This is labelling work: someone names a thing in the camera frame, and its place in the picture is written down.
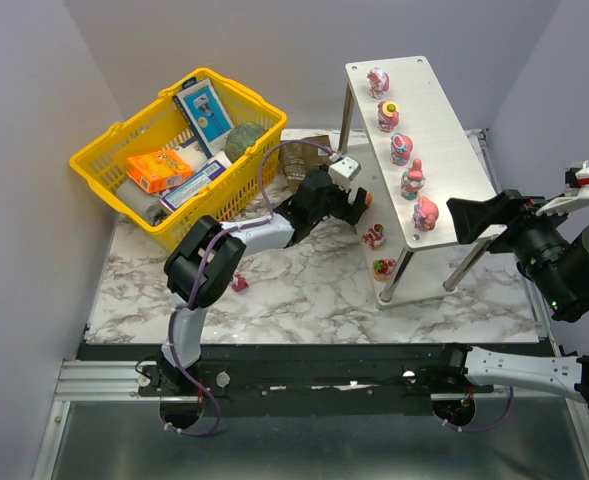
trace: shelf leg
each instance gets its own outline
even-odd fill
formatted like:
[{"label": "shelf leg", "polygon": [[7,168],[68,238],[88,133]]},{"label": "shelf leg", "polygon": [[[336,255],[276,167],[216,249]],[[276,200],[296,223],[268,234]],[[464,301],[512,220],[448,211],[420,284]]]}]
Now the shelf leg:
[{"label": "shelf leg", "polygon": [[383,287],[383,290],[381,290],[381,294],[379,295],[381,302],[388,303],[390,300],[392,300],[394,290],[396,290],[398,282],[401,280],[403,272],[409,265],[410,260],[412,260],[413,256],[414,252],[408,250],[407,248],[403,248],[401,254],[398,257],[398,261],[396,262],[396,266],[394,267],[392,275],[390,275],[390,278],[387,279],[387,283]]},{"label": "shelf leg", "polygon": [[474,245],[474,248],[470,251],[470,253],[467,254],[467,257],[463,259],[461,264],[456,267],[456,270],[454,270],[452,275],[450,275],[450,278],[443,282],[443,288],[446,291],[454,291],[456,286],[461,282],[461,280],[463,280],[465,275],[467,275],[467,272],[469,272],[472,267],[476,265],[476,262],[478,262],[485,254],[487,248],[489,247],[490,243],[492,243],[494,238],[496,237],[490,237],[485,240],[481,240],[476,245]]},{"label": "shelf leg", "polygon": [[352,113],[354,113],[354,96],[352,95],[352,89],[347,85],[345,104],[343,105],[343,120],[341,121],[341,136],[338,141],[338,151],[342,154],[347,152],[347,141],[350,138],[350,127],[352,126]]}]

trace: yarn ball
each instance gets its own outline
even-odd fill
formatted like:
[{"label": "yarn ball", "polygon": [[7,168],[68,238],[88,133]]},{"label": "yarn ball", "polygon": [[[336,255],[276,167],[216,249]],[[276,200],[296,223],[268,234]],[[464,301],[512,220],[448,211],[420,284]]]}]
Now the yarn ball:
[{"label": "yarn ball", "polygon": [[252,147],[266,130],[252,122],[241,123],[232,128],[225,141],[225,155],[234,163],[241,158],[249,147]]}]

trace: plastic basket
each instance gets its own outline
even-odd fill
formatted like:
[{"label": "plastic basket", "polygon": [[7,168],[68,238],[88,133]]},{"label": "plastic basket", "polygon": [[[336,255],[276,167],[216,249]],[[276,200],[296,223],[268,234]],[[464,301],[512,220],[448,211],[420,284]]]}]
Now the plastic basket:
[{"label": "plastic basket", "polygon": [[[161,148],[173,148],[193,136],[187,122],[172,100],[188,78],[209,78],[232,122],[254,122],[267,132],[245,154],[197,196],[190,199],[163,223],[153,227],[121,202],[116,189],[126,180],[125,160]],[[258,193],[258,168],[263,155],[277,145],[287,116],[249,88],[224,78],[207,68],[199,68],[158,94],[158,99],[125,123],[115,123],[107,132],[70,159],[70,166],[90,188],[116,211],[130,217],[167,250],[173,250],[194,222],[203,215],[218,221],[231,220]],[[264,183],[276,176],[278,152],[263,169]]]}]

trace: pink toy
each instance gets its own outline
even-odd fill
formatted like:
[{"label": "pink toy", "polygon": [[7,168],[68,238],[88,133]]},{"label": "pink toy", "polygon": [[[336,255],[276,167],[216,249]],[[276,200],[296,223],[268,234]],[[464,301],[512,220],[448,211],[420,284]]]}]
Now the pink toy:
[{"label": "pink toy", "polygon": [[242,292],[247,287],[249,287],[247,280],[245,280],[245,277],[243,275],[241,275],[240,273],[234,274],[234,277],[232,277],[232,281],[230,282],[230,285],[232,287],[232,290],[234,290],[237,293]]},{"label": "pink toy", "polygon": [[370,250],[376,250],[385,243],[383,230],[383,225],[376,223],[369,228],[365,235],[363,235],[363,242],[367,243]]},{"label": "pink toy", "polygon": [[384,70],[374,67],[367,74],[367,79],[370,81],[370,96],[372,98],[383,98],[385,92],[390,89],[390,77],[387,76]]},{"label": "pink toy", "polygon": [[410,159],[414,144],[407,135],[396,132],[392,135],[392,163],[403,166]]},{"label": "pink toy", "polygon": [[425,185],[423,162],[420,158],[412,162],[412,166],[403,172],[401,177],[401,195],[407,200],[414,200],[418,191]]},{"label": "pink toy", "polygon": [[384,282],[392,276],[395,266],[396,260],[393,258],[376,260],[372,263],[372,275],[379,282]]},{"label": "pink toy", "polygon": [[378,104],[378,128],[382,132],[390,133],[398,125],[398,120],[398,105],[381,100]]},{"label": "pink toy", "polygon": [[418,197],[418,202],[414,205],[414,227],[427,232],[434,230],[436,220],[438,219],[438,207],[427,197]]}]

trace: gray wall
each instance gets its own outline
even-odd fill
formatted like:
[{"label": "gray wall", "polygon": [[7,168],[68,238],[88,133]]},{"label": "gray wall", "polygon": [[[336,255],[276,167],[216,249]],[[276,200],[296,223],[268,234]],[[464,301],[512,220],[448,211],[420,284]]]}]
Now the gray wall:
[{"label": "gray wall", "polygon": [[[563,167],[589,159],[589,0],[561,2],[501,106],[489,145],[503,188],[524,194],[561,193]],[[588,223],[586,208],[562,231],[573,239]],[[553,328],[566,350],[589,354],[589,314]]]},{"label": "gray wall", "polygon": [[67,162],[119,119],[60,0],[0,2],[0,479],[31,477],[108,244]]},{"label": "gray wall", "polygon": [[344,65],[411,55],[429,58],[465,127],[489,126],[558,0],[65,3],[126,116],[204,65],[290,126],[338,128]]}]

